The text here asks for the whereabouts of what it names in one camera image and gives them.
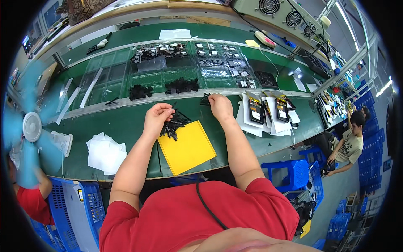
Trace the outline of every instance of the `beige t-shirt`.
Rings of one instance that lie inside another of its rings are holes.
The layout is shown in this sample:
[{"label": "beige t-shirt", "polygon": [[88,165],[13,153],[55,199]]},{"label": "beige t-shirt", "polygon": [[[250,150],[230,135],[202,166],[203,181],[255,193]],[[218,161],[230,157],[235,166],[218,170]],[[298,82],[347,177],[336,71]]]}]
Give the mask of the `beige t-shirt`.
[{"label": "beige t-shirt", "polygon": [[[364,140],[362,137],[355,136],[351,129],[348,129],[343,133],[344,143],[343,146],[336,152],[336,161],[337,162],[347,162],[355,163],[358,157],[362,153],[362,149],[364,148]],[[334,138],[332,145],[333,149],[336,148],[339,141],[337,138]]]}]

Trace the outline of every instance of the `fan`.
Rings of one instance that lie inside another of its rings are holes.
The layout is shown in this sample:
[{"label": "fan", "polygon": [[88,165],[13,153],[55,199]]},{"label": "fan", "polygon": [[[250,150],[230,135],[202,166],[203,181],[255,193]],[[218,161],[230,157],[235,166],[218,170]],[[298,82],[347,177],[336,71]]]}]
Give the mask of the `fan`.
[{"label": "fan", "polygon": [[301,23],[301,20],[301,15],[297,11],[293,10],[287,14],[283,23],[287,23],[289,27],[294,27],[295,29],[295,27]]},{"label": "fan", "polygon": [[309,26],[305,27],[305,29],[303,30],[303,34],[305,37],[310,38],[313,35],[315,35],[315,31],[316,31],[316,27],[312,24],[310,24]]},{"label": "fan", "polygon": [[18,146],[17,149],[21,149],[17,183],[24,188],[38,184],[35,173],[39,169],[39,157],[48,171],[56,173],[64,158],[69,156],[73,141],[71,134],[48,132],[42,128],[43,123],[56,115],[61,97],[59,91],[47,91],[41,104],[37,105],[36,80],[45,68],[42,62],[33,62],[17,85],[23,96],[20,109],[27,113],[24,115],[7,105],[3,112],[2,139],[6,148]]},{"label": "fan", "polygon": [[260,0],[259,8],[255,10],[260,10],[263,14],[266,15],[274,15],[279,11],[279,9],[280,9],[279,0]]}]

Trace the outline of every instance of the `yellow sticky note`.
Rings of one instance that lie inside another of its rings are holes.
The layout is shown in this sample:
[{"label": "yellow sticky note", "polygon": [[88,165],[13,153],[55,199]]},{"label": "yellow sticky note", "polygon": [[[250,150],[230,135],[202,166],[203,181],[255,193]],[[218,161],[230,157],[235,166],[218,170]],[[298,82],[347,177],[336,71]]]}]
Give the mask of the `yellow sticky note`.
[{"label": "yellow sticky note", "polygon": [[255,40],[245,40],[245,43],[246,43],[248,46],[259,47],[259,44],[256,43]]},{"label": "yellow sticky note", "polygon": [[303,232],[299,238],[304,237],[311,230],[311,220],[309,220],[303,227]]},{"label": "yellow sticky note", "polygon": [[158,138],[165,159],[174,176],[217,156],[200,121],[176,130],[178,140],[163,135]]}]

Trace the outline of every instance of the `black hair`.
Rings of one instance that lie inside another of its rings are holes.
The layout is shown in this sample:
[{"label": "black hair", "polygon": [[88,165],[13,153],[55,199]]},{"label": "black hair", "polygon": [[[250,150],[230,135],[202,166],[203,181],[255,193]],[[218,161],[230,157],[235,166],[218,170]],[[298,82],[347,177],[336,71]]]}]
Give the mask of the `black hair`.
[{"label": "black hair", "polygon": [[365,126],[365,117],[362,111],[354,111],[350,117],[351,124],[355,123],[358,127],[362,125],[362,128]]},{"label": "black hair", "polygon": [[367,106],[362,106],[362,110],[364,110],[365,121],[368,121],[369,119],[371,119],[371,112],[370,112],[370,110],[367,108]]}]

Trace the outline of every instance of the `red shirt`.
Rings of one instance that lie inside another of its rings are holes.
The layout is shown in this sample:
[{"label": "red shirt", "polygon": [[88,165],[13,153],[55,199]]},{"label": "red shirt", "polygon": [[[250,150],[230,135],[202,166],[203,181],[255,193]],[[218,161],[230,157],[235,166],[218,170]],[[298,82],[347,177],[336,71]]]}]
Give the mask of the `red shirt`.
[{"label": "red shirt", "polygon": [[39,188],[32,190],[20,187],[17,192],[17,200],[31,219],[45,225],[54,225],[49,205],[44,200]]},{"label": "red shirt", "polygon": [[[253,180],[246,191],[219,181],[199,184],[208,208],[228,227],[248,227],[267,236],[291,240],[299,216],[291,203],[265,178]],[[178,251],[187,244],[222,232],[201,203],[196,184],[153,193],[140,214],[115,201],[100,232],[100,251]]]}]

